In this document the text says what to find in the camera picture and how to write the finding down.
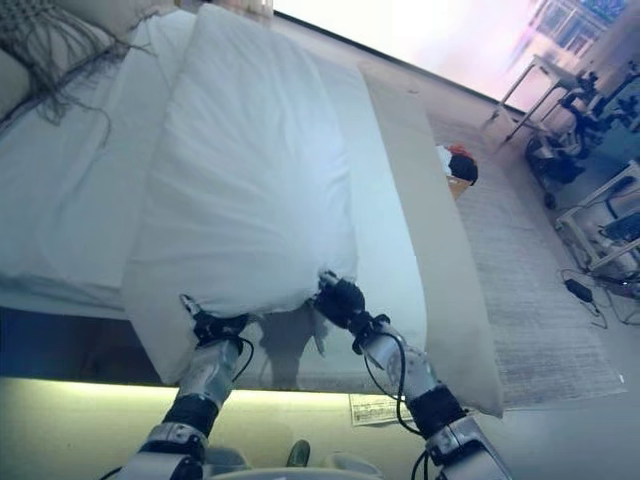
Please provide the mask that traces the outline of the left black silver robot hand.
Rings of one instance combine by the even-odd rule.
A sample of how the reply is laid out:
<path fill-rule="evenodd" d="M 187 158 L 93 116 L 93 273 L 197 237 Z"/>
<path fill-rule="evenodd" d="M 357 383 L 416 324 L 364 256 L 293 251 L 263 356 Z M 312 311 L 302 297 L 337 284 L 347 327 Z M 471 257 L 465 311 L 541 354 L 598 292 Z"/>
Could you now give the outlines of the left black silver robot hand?
<path fill-rule="evenodd" d="M 221 318 L 205 311 L 192 297 L 179 295 L 181 304 L 194 321 L 193 333 L 198 340 L 197 346 L 204 348 L 217 341 L 229 341 L 239 352 L 243 350 L 240 335 L 249 321 L 249 315 Z"/>

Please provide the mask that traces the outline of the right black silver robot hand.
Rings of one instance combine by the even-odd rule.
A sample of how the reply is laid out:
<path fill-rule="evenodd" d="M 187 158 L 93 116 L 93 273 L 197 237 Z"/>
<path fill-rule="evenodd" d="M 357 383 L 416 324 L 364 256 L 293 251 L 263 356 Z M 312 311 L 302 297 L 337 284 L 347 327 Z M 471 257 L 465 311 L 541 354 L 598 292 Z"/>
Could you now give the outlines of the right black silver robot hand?
<path fill-rule="evenodd" d="M 371 315 L 366 310 L 364 294 L 353 282 L 332 271 L 319 276 L 319 291 L 312 300 L 314 308 L 335 326 L 357 337 L 368 328 Z"/>

